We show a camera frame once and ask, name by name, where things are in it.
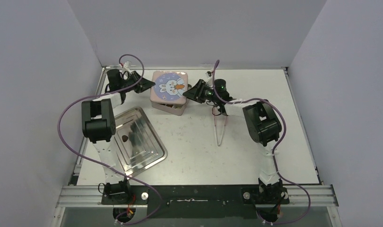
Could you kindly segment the pink grid chocolate box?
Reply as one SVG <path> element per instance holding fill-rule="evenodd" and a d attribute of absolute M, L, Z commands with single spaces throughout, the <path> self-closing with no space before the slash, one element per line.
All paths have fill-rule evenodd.
<path fill-rule="evenodd" d="M 163 112 L 181 116 L 183 115 L 186 107 L 187 107 L 188 101 L 185 104 L 163 104 L 163 103 L 157 103 L 157 102 L 151 102 L 151 105 L 153 108 L 161 110 Z"/>

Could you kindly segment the small square metal lid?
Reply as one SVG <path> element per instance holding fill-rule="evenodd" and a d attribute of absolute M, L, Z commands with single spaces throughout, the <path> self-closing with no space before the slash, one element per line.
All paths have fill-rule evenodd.
<path fill-rule="evenodd" d="M 188 75 L 185 72 L 155 71 L 152 76 L 155 85 L 150 91 L 150 101 L 159 104 L 183 105 L 184 92 L 188 91 Z"/>

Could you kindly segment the pink-tipped metal tweezers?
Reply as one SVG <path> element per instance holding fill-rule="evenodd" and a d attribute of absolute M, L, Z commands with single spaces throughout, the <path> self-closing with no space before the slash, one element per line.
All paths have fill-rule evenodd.
<path fill-rule="evenodd" d="M 214 120 L 215 141 L 216 145 L 220 147 L 224 138 L 228 116 L 221 114 L 216 107 L 212 107 L 212 115 Z"/>

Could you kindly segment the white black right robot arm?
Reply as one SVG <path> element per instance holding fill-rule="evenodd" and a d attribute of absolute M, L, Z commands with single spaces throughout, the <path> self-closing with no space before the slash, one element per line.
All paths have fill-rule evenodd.
<path fill-rule="evenodd" d="M 195 86 L 183 94 L 187 99 L 198 103 L 212 102 L 220 114 L 238 116 L 245 120 L 248 134 L 258 144 L 259 152 L 259 198 L 271 202 L 277 196 L 282 197 L 283 183 L 280 179 L 273 158 L 275 154 L 268 150 L 268 145 L 278 141 L 282 126 L 273 108 L 261 101 L 237 100 L 230 96 L 226 81 L 214 80 L 213 86 L 200 79 Z"/>

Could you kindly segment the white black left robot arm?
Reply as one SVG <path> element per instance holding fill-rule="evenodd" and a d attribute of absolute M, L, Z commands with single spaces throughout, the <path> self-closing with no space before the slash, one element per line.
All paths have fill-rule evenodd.
<path fill-rule="evenodd" d="M 92 101 L 81 103 L 82 131 L 99 154 L 105 173 L 103 202 L 128 204 L 135 198 L 128 178 L 117 156 L 116 123 L 113 110 L 122 105 L 126 94 L 134 91 L 139 94 L 155 85 L 136 71 L 112 69 L 107 71 L 109 92 Z"/>

